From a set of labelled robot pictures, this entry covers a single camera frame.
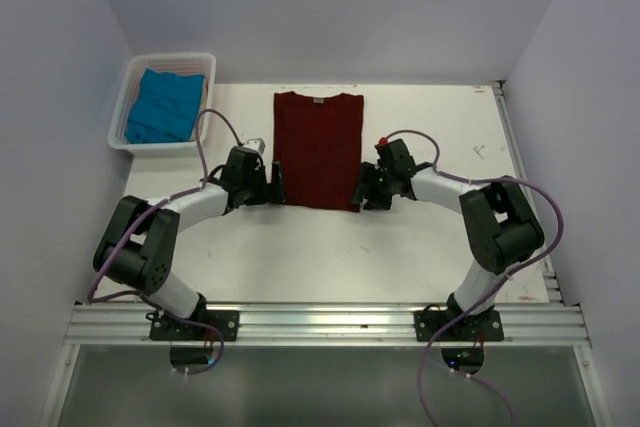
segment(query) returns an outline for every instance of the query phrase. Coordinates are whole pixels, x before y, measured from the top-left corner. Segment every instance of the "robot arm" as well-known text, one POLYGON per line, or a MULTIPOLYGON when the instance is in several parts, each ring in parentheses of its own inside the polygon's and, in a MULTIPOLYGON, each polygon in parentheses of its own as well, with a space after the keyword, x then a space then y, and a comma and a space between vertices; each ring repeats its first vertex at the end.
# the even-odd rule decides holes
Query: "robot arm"
MULTIPOLYGON (((136 289, 155 305, 178 317, 198 320, 203 315, 201 311, 206 299, 171 271, 177 235, 242 205, 284 202, 280 166, 273 164, 272 182, 267 184, 261 158, 263 151, 264 143, 260 139, 232 148, 219 179, 209 175, 204 188, 170 202, 140 225, 134 233, 144 234, 144 239, 140 242, 130 239, 125 244, 111 264, 107 277, 136 289)), ((163 198, 133 196, 120 200, 96 250, 93 259, 96 271, 136 218, 161 200, 163 198)))
MULTIPOLYGON (((393 195, 431 202, 462 215, 474 257, 462 284, 447 301, 452 313, 470 308, 505 275, 544 243, 544 234, 519 186, 496 182, 471 185, 439 175, 429 163, 416 165, 402 140, 377 146, 378 165, 363 163, 352 202, 365 210, 391 207, 393 195), (498 220, 496 215, 505 218, 498 220)), ((495 295, 469 317, 480 316, 494 305, 495 295)))

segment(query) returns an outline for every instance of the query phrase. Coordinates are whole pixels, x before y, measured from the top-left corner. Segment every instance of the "black mounting bracket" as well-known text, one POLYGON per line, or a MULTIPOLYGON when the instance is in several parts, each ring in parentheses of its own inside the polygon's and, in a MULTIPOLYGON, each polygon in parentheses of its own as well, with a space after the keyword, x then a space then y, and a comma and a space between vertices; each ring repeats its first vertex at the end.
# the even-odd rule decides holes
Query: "black mounting bracket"
MULTIPOLYGON (((151 321, 150 340, 184 342, 210 339, 208 331, 185 325, 157 310, 149 312, 146 319, 151 321)), ((198 322, 213 325, 220 331, 225 342, 235 342, 240 313, 237 310, 206 310, 200 314, 198 322)))
MULTIPOLYGON (((446 310, 440 310, 436 305, 429 305, 424 310, 413 313, 416 340, 418 342, 428 342, 433 334, 462 312, 457 308, 457 305, 450 305, 451 302, 452 296, 449 297, 446 310)), ((481 314, 465 317, 453 327, 444 331, 437 341, 476 342, 479 337, 482 337, 483 342, 501 342, 504 340, 500 314, 493 307, 481 314)))

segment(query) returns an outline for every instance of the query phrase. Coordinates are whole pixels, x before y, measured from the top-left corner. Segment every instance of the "white tabletop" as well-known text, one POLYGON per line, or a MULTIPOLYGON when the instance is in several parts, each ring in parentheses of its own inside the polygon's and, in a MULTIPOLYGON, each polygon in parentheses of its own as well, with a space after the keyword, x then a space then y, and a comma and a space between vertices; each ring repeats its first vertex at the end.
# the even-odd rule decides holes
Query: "white tabletop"
MULTIPOLYGON (((365 98, 362 158, 375 161, 378 139, 401 128, 438 139, 440 167, 470 177, 514 175, 498 108, 489 87, 417 85, 215 86, 214 108, 243 140, 273 149, 273 94, 296 91, 365 98)), ((233 146, 218 118, 210 122, 209 168, 233 146)), ((424 139, 405 136, 416 162, 430 161, 424 139)), ((164 196, 194 186, 197 157, 134 161, 126 194, 164 196)), ((335 212, 290 206, 243 207, 180 234, 173 272, 209 301, 442 302, 471 263, 462 218, 437 205, 394 198, 390 212, 335 212)), ((100 294, 122 289, 105 279, 100 294)), ((540 266, 507 282, 498 302, 548 302, 540 266)))

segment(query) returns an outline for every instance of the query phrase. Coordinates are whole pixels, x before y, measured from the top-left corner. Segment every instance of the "white plastic basket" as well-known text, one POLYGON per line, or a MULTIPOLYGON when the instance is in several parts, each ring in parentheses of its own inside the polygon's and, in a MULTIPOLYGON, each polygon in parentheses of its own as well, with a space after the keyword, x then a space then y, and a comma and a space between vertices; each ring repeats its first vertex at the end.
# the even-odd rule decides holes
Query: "white plastic basket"
MULTIPOLYGON (((131 59, 122 81, 118 100, 109 127, 109 146, 118 150, 128 150, 137 157, 183 156, 197 153, 195 140, 169 144, 130 144, 124 136, 127 119, 133 103, 140 92, 140 79, 146 69, 156 72, 172 72, 178 75, 204 74, 207 99, 201 106, 210 109, 213 102, 213 84, 216 74, 216 58, 207 53, 175 53, 139 55, 131 59)), ((201 122, 200 139, 207 137, 210 115, 201 122)))

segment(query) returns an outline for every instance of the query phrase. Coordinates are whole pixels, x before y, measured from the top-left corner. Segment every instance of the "blue cloth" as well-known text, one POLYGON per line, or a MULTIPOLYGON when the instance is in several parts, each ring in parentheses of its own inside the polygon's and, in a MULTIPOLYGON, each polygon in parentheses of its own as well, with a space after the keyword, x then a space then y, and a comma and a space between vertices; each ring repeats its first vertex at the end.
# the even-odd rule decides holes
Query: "blue cloth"
POLYGON ((204 75, 182 76, 147 69, 131 107, 125 137, 131 144, 186 142, 200 110, 204 75))

